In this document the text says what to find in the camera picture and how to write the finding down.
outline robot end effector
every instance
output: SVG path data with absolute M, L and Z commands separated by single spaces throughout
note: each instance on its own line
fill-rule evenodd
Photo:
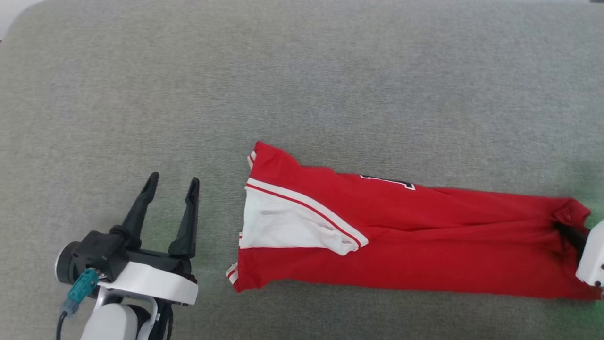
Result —
M 145 340 L 163 339 L 166 326 L 170 333 L 172 304 L 187 306 L 196 301 L 198 286 L 191 273 L 190 259 L 195 256 L 196 250 L 199 180 L 193 178 L 191 181 L 185 198 L 186 210 L 178 234 L 170 243 L 167 253 L 141 249 L 140 234 L 145 214 L 155 196 L 158 182 L 159 174 L 154 172 L 122 225 L 114 226 L 107 234 L 91 231 L 82 241 L 69 243 L 57 257 L 55 274 L 61 283 L 74 284 L 80 275 L 91 269 L 100 278 L 98 286 L 88 295 L 96 298 L 97 303 L 82 339 L 92 339 L 87 333 L 98 333 L 95 330 L 98 320 L 105 318 L 103 313 L 114 314 L 107 311 L 122 306 L 123 298 L 152 303 L 151 313 L 143 312 L 142 319 L 131 322 L 138 324 L 134 326 L 135 338 Z
M 590 231 L 576 276 L 591 286 L 604 286 L 604 221 Z

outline white trim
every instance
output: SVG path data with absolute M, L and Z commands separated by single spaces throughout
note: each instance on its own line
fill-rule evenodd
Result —
M 264 190 L 267 190 L 267 191 L 270 191 L 270 192 L 273 192 L 275 194 L 279 194 L 279 195 L 291 198 L 296 201 L 300 201 L 300 202 L 312 207 L 313 209 L 317 210 L 321 214 L 325 215 L 330 220 L 332 220 L 336 224 L 337 227 L 339 227 L 344 232 L 347 232 L 352 237 L 354 237 L 356 239 L 356 241 L 358 241 L 361 244 L 361 247 L 365 246 L 367 243 L 369 243 L 369 240 L 367 239 L 367 237 L 365 237 L 365 235 L 363 235 L 360 231 L 356 230 L 353 226 L 346 223 L 346 221 L 344 221 L 340 216 L 336 215 L 333 211 L 329 210 L 329 208 L 327 208 L 323 204 L 317 202 L 316 200 L 314 200 L 304 194 L 301 194 L 299 192 L 295 192 L 293 190 L 289 190 L 286 188 L 282 188 L 280 186 L 264 183 L 262 181 L 255 180 L 253 178 L 248 179 L 248 184 L 256 186 L 256 187 L 264 189 Z M 303 209 L 310 210 L 301 204 L 297 204 L 297 206 L 299 206 Z M 355 240 L 351 240 L 350 237 L 348 237 L 346 234 L 342 234 L 342 236 L 345 237 L 347 240 L 349 240 L 352 243 L 352 245 L 354 245 L 354 250 L 358 250 L 359 247 Z
M 391 180 L 385 180 L 383 178 L 369 177 L 369 176 L 364 176 L 364 175 L 359 175 L 359 176 L 361 176 L 361 178 L 363 178 L 364 180 L 379 180 L 379 181 L 384 181 L 384 182 L 389 182 L 389 183 L 394 183 L 394 184 L 402 185 L 402 186 L 405 187 L 405 189 L 415 190 L 415 185 L 412 184 L 412 183 L 391 181 Z
M 239 278 L 239 271 L 237 270 L 237 264 L 239 262 L 235 262 L 235 264 L 233 264 L 227 271 L 226 271 L 226 278 L 228 278 L 228 280 L 231 282 L 231 284 L 235 284 L 235 281 L 237 281 L 237 279 Z

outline red jersey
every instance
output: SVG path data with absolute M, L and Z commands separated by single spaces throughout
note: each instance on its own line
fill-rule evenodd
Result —
M 577 251 L 555 223 L 586 235 L 572 198 L 453 188 L 305 167 L 257 142 L 248 157 L 236 291 L 310 283 L 540 298 L 599 299 L 575 277 Z

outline gray fabric surface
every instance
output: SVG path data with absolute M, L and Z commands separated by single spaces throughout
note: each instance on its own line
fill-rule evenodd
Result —
M 69 289 L 55 256 L 120 223 L 152 171 L 147 249 L 167 249 L 193 176 L 202 188 L 199 298 L 175 308 L 174 339 L 600 338 L 594 302 L 294 282 L 238 295 L 224 273 L 258 139 L 304 165 L 572 195 L 604 218 L 603 16 L 480 1 L 35 5 L 0 46 L 1 338 L 52 337 Z

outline white side panel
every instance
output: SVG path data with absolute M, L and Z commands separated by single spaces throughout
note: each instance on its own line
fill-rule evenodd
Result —
M 248 188 L 249 186 L 257 187 L 266 192 L 286 197 L 287 199 L 283 200 L 289 202 L 289 204 L 296 205 L 301 210 L 308 211 L 313 215 L 317 215 L 319 217 L 321 217 L 320 215 L 322 215 L 323 217 L 321 217 L 321 219 L 324 223 L 336 226 L 338 229 L 343 231 L 342 237 L 346 238 L 349 242 L 353 244 L 353 250 L 357 250 L 359 246 L 365 246 L 369 242 L 367 237 L 365 237 L 365 235 L 363 235 L 360 231 L 356 230 L 353 226 L 344 221 L 340 216 L 335 214 L 328 207 L 319 203 L 312 197 L 308 197 L 299 192 L 282 188 L 280 186 L 264 183 L 253 178 L 248 179 Z
M 326 248 L 340 255 L 358 248 L 304 206 L 249 187 L 246 193 L 241 248 Z

